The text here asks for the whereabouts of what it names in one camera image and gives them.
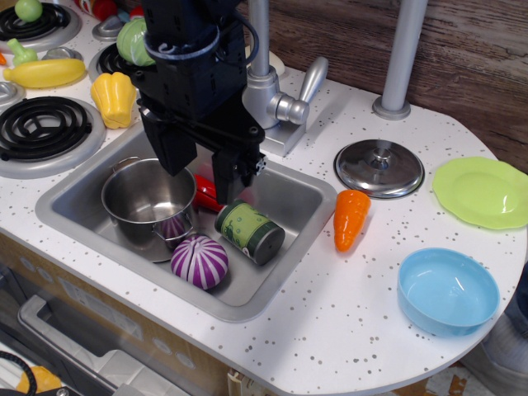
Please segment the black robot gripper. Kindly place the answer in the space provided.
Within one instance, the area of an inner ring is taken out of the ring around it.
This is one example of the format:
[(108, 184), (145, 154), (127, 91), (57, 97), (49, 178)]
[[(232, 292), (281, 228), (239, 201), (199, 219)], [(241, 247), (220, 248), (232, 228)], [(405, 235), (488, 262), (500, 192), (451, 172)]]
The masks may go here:
[(201, 145), (213, 152), (216, 200), (230, 204), (263, 165), (264, 131), (243, 106), (247, 59), (241, 17), (149, 17), (155, 71), (136, 73), (144, 132), (177, 175)]

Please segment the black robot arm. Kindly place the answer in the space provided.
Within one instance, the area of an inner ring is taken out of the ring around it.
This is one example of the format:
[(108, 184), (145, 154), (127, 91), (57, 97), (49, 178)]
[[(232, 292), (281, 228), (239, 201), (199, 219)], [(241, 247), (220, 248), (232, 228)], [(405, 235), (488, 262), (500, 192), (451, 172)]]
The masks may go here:
[(231, 203), (264, 167), (265, 132), (246, 110), (244, 33), (258, 37), (236, 1), (144, 1), (144, 46), (155, 71), (137, 72), (140, 114), (159, 162), (172, 176), (212, 153), (216, 199)]

